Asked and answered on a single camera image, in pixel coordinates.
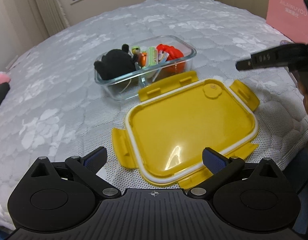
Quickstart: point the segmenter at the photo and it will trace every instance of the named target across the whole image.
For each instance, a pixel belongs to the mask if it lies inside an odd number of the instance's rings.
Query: pink plush toy
[[[0,72],[0,84],[2,83],[9,83],[10,82],[10,77],[6,75],[4,72]]]

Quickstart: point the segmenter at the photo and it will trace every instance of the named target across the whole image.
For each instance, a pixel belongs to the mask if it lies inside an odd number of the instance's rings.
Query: triangular cutout
[[[265,164],[263,166],[263,169],[260,172],[260,176],[277,178],[277,175],[275,174],[275,171],[270,164]]]
[[[49,175],[49,173],[48,173],[47,168],[46,168],[44,163],[38,164],[38,166],[36,167],[36,169],[32,173],[33,178],[48,176],[48,175]]]

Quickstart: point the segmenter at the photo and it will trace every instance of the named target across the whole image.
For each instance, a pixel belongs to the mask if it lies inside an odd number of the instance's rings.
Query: metal screw
[[[206,190],[201,187],[195,187],[191,189],[191,193],[196,196],[202,196],[206,193]]]
[[[103,194],[106,195],[106,196],[114,196],[118,193],[118,190],[116,188],[112,188],[112,187],[109,187],[109,188],[106,188],[103,190]]]

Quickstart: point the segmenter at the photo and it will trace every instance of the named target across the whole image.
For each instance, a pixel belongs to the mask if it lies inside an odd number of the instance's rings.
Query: quilted bedspread
[[[95,58],[160,35],[175,35],[197,49],[199,79],[239,79],[261,103],[255,114],[259,147],[247,159],[271,157],[284,169],[308,141],[302,96],[284,68],[238,72],[235,61],[286,39],[246,10],[214,0],[147,0],[88,19],[24,54],[10,71],[11,90],[0,108],[0,225],[13,229],[9,195],[39,156],[61,162],[99,146],[108,162],[98,175],[122,191],[151,187],[138,170],[120,166],[111,129],[138,101],[113,102],[94,82]]]

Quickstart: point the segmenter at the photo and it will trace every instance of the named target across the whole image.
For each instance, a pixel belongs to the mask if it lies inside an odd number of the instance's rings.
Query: black plush toy
[[[129,46],[123,44],[122,49],[112,49],[102,57],[101,61],[94,62],[94,68],[102,80],[110,80],[131,73],[136,70],[137,55],[131,57]]]

